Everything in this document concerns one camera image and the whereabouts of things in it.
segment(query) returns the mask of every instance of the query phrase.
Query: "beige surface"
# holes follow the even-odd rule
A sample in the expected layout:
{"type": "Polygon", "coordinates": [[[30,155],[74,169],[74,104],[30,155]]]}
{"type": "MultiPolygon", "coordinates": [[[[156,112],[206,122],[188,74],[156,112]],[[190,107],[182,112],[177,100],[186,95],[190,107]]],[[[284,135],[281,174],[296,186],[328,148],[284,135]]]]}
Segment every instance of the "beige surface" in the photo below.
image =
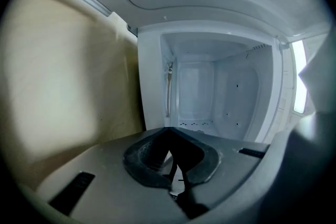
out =
{"type": "Polygon", "coordinates": [[[0,35],[1,146],[36,188],[89,146],[144,128],[136,38],[79,0],[12,0],[0,35]]]}

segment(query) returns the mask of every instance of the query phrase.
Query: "white appliance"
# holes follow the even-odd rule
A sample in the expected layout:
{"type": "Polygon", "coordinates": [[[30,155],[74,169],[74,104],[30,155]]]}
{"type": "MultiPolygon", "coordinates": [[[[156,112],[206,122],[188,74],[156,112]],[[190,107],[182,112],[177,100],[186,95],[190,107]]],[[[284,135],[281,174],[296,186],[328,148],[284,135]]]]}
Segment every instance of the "white appliance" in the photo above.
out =
{"type": "Polygon", "coordinates": [[[323,0],[85,1],[138,36],[147,130],[257,142],[278,109],[282,50],[331,25],[323,0]]]}

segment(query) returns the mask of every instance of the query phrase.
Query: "beige wall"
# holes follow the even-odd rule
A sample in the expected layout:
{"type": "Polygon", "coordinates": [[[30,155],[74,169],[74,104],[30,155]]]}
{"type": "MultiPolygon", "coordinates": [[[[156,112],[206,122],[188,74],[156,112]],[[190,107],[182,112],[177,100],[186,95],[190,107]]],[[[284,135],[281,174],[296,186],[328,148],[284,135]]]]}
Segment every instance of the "beige wall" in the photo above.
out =
{"type": "Polygon", "coordinates": [[[89,146],[143,130],[136,38],[79,0],[12,0],[0,35],[1,145],[36,188],[89,146]]]}

